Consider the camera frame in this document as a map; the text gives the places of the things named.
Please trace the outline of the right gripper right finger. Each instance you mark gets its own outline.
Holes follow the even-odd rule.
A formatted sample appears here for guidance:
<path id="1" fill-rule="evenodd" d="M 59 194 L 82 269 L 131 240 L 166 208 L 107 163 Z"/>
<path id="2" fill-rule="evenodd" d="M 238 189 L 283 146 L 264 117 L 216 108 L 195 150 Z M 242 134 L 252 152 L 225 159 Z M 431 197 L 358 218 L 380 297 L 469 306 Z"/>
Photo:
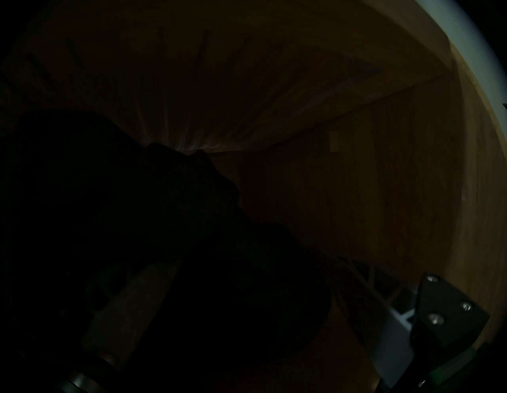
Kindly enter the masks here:
<path id="1" fill-rule="evenodd" d="M 465 392 L 487 344 L 473 344 L 489 315 L 443 277 L 418 284 L 372 264 L 328 256 L 337 302 L 379 381 L 374 392 Z"/>

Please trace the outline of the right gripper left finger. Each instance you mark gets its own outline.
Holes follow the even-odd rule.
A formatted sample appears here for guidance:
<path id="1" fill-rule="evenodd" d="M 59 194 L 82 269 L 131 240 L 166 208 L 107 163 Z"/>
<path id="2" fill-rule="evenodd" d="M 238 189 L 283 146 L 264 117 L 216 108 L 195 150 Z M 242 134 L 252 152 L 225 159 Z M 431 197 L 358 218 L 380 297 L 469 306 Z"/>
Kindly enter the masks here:
<path id="1" fill-rule="evenodd" d="M 95 313 L 81 339 L 86 352 L 125 366 L 147 332 L 171 287 L 177 263 L 154 263 L 130 278 L 112 300 Z"/>

